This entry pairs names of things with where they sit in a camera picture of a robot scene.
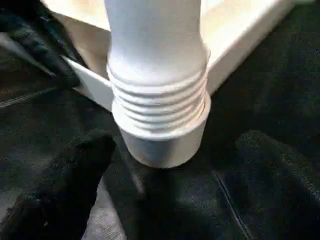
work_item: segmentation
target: black glove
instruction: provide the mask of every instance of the black glove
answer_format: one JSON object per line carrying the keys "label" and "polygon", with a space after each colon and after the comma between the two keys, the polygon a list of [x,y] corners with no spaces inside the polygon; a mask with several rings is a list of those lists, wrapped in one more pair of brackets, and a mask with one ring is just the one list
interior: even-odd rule
{"label": "black glove", "polygon": [[86,66],[64,26],[40,0],[4,0],[0,3],[0,31],[19,43],[46,67],[59,87],[75,87],[79,79],[62,58]]}
{"label": "black glove", "polygon": [[0,239],[81,239],[114,148],[103,130],[72,141],[8,210]]}

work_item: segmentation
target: white furniture leg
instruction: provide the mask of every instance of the white furniture leg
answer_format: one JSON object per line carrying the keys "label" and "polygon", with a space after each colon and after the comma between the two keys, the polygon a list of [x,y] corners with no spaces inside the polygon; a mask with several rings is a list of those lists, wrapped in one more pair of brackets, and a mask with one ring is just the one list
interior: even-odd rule
{"label": "white furniture leg", "polygon": [[201,0],[105,0],[112,114],[142,164],[172,168],[201,143],[210,110]]}

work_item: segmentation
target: finger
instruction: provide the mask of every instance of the finger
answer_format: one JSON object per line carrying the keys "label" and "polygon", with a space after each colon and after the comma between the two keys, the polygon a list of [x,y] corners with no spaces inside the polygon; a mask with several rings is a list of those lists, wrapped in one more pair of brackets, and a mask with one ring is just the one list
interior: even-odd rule
{"label": "finger", "polygon": [[59,87],[70,88],[79,85],[80,81],[69,64],[31,24],[9,11],[0,9],[0,28],[38,63],[52,72]]}
{"label": "finger", "polygon": [[50,36],[48,39],[50,43],[58,48],[62,55],[88,68],[86,62],[74,47],[65,27],[51,14],[42,2],[37,2],[34,7],[34,11],[38,17],[36,23],[46,35]]}
{"label": "finger", "polygon": [[81,239],[115,147],[104,130],[75,138],[8,210],[0,239]]}

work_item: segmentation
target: black leather surface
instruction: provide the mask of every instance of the black leather surface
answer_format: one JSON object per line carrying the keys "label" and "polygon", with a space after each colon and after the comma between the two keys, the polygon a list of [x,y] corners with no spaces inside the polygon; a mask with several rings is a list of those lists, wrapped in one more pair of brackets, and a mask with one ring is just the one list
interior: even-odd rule
{"label": "black leather surface", "polygon": [[129,239],[316,239],[319,22],[317,3],[294,9],[213,95],[199,152],[174,169],[135,161],[111,114],[76,92],[6,100],[2,212],[70,139],[98,128],[117,143],[102,181]]}

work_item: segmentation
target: black fabric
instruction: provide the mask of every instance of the black fabric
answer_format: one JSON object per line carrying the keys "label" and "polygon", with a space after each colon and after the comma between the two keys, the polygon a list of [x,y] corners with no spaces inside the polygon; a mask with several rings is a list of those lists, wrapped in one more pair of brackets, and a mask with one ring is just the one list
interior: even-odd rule
{"label": "black fabric", "polygon": [[80,239],[114,147],[103,130],[74,139],[34,180],[28,179],[30,187],[1,222],[1,239]]}
{"label": "black fabric", "polygon": [[85,67],[85,61],[64,26],[40,0],[4,0],[0,3],[0,31],[50,72],[59,87],[75,87],[79,79],[62,56]]}
{"label": "black fabric", "polygon": [[0,109],[3,212],[71,139],[101,129],[117,144],[104,190],[130,240],[316,239],[319,22],[318,3],[297,6],[266,37],[212,96],[198,153],[173,169],[139,164],[111,114],[76,92],[38,84],[6,94],[36,93]]}

